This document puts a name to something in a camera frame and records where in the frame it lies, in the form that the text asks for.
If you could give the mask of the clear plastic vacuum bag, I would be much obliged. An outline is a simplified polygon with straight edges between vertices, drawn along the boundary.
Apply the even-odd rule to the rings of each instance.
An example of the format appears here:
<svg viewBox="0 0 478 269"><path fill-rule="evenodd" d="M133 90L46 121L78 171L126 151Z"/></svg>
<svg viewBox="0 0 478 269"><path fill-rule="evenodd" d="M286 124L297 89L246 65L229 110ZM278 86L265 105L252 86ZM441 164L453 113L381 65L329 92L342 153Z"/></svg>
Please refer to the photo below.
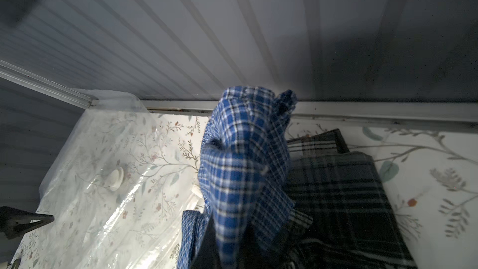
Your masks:
<svg viewBox="0 0 478 269"><path fill-rule="evenodd" d="M185 210L199 210L207 117L148 112L130 93L89 90L85 110L41 183L14 269L173 269Z"/></svg>

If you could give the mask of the blue checked shirt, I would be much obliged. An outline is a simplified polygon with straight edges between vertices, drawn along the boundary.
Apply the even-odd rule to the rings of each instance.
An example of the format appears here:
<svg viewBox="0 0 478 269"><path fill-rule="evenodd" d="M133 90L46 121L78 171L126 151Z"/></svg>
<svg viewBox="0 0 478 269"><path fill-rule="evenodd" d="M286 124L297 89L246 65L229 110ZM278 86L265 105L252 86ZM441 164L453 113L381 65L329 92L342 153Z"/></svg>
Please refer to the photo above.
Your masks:
<svg viewBox="0 0 478 269"><path fill-rule="evenodd" d="M294 202L283 190L291 168L285 131L296 95L263 87L226 89L205 127L199 187L205 207L182 215L177 266L189 269L208 221L215 222L221 269L266 265Z"/></svg>

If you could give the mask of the black white plaid shirt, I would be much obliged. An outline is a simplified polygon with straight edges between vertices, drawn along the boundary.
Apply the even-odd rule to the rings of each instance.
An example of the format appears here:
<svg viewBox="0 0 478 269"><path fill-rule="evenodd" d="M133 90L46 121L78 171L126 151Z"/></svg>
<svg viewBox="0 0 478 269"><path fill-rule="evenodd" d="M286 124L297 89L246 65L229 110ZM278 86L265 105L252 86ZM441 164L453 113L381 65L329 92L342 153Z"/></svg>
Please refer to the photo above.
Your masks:
<svg viewBox="0 0 478 269"><path fill-rule="evenodd" d="M284 253L284 269L414 269L373 159L338 129L288 141L285 193L310 227Z"/></svg>

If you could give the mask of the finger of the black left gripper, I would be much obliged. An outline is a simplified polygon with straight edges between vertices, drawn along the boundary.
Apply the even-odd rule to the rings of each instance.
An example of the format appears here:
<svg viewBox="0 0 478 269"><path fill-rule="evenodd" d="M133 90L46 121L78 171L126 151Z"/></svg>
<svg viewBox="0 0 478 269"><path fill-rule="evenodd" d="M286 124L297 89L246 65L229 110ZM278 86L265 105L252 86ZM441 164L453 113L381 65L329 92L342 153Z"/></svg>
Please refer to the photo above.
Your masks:
<svg viewBox="0 0 478 269"><path fill-rule="evenodd" d="M36 214L11 207L1 207L1 232L12 240L52 223L53 215Z"/></svg>

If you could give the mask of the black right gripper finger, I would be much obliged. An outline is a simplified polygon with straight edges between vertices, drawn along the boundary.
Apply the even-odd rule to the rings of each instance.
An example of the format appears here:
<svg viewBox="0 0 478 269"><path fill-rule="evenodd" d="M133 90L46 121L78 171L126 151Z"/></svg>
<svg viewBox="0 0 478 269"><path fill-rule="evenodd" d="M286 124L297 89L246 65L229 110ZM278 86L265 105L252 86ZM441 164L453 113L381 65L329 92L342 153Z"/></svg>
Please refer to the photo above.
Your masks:
<svg viewBox="0 0 478 269"><path fill-rule="evenodd" d="M190 269L220 269L220 258L215 236L215 222L211 216L199 250L190 263Z"/></svg>

